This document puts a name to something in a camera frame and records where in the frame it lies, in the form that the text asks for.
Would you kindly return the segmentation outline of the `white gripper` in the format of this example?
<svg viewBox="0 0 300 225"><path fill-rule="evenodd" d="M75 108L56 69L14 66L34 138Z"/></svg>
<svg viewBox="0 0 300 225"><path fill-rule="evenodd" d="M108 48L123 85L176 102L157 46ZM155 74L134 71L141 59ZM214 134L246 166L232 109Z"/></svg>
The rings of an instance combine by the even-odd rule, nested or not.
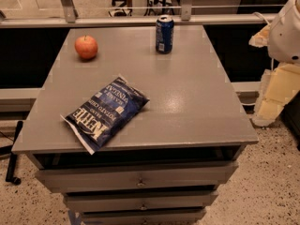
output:
<svg viewBox="0 0 300 225"><path fill-rule="evenodd" d="M258 33L251 37L248 44L253 47L268 45L270 25L267 24ZM274 72L266 69L261 78L259 97L256 99L252 122L257 127L268 127L274 123L283 110L278 104L288 104L300 91L300 67L293 64L281 64ZM267 100L264 95L270 83L269 95L272 100Z"/></svg>

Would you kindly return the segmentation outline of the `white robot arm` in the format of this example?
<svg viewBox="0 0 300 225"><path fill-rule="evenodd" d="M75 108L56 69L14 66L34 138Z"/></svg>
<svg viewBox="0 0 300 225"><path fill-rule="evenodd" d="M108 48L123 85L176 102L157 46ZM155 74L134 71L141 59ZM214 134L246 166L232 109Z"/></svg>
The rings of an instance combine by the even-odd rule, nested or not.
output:
<svg viewBox="0 0 300 225"><path fill-rule="evenodd" d="M288 0L248 44L266 47L272 59L262 75L252 117L255 126L267 127L300 91L300 0Z"/></svg>

